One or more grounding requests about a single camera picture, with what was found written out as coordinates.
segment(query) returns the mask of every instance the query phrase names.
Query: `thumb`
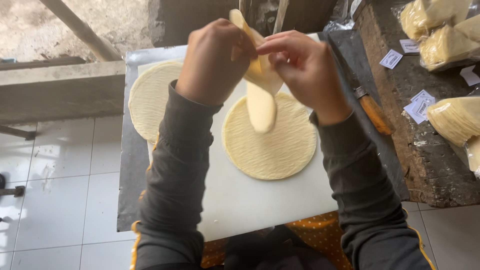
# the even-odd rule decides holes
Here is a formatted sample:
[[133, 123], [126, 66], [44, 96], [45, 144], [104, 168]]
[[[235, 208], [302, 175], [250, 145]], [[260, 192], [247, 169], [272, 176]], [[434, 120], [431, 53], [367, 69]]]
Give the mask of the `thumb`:
[[290, 84], [297, 76], [297, 69], [289, 64], [287, 58], [281, 52], [271, 53], [268, 56], [270, 63], [275, 68], [275, 71], [280, 75], [280, 77], [285, 81], [285, 83]]

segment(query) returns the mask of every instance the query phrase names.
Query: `person's left hand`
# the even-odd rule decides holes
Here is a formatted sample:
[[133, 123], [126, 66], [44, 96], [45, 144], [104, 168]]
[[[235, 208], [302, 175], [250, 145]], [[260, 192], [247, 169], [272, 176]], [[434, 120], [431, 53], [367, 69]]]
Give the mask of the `person's left hand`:
[[[232, 60], [234, 48], [241, 54]], [[240, 28], [218, 19], [188, 37], [188, 49], [175, 90], [205, 105], [222, 104], [245, 75], [255, 46]]]

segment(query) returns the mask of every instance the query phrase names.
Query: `wooden knife handle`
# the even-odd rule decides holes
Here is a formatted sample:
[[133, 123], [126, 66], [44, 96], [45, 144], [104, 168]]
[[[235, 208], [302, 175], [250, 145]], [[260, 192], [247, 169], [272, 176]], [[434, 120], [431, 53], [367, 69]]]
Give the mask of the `wooden knife handle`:
[[384, 135], [391, 135], [395, 132], [393, 124], [388, 120], [382, 108], [380, 108], [370, 95], [363, 95], [359, 99], [359, 102], [378, 132]]

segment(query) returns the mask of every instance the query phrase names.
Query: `person's right hand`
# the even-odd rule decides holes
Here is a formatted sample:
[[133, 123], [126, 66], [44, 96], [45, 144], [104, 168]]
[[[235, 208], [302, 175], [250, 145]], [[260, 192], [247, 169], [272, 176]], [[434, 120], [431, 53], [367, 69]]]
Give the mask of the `person's right hand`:
[[339, 123], [351, 114], [327, 43], [317, 43], [295, 30], [266, 37], [265, 41], [257, 47], [258, 54], [271, 53], [271, 64], [293, 96], [315, 110], [319, 125]]

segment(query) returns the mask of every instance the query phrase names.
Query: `wooden table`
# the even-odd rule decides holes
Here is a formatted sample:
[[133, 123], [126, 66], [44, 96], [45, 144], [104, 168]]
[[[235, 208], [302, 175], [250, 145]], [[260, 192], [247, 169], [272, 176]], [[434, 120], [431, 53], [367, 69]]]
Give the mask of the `wooden table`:
[[408, 37], [391, 8], [408, 2], [363, 0], [354, 19], [384, 111], [396, 127], [392, 139], [410, 200], [439, 208], [479, 204], [480, 181], [459, 158], [463, 150], [456, 149], [457, 155], [429, 122], [416, 124], [403, 110], [422, 89], [437, 101], [470, 93], [474, 87], [459, 75], [461, 68], [430, 73], [420, 66], [419, 55], [404, 55], [392, 70], [379, 64], [390, 49], [403, 53], [399, 40]]

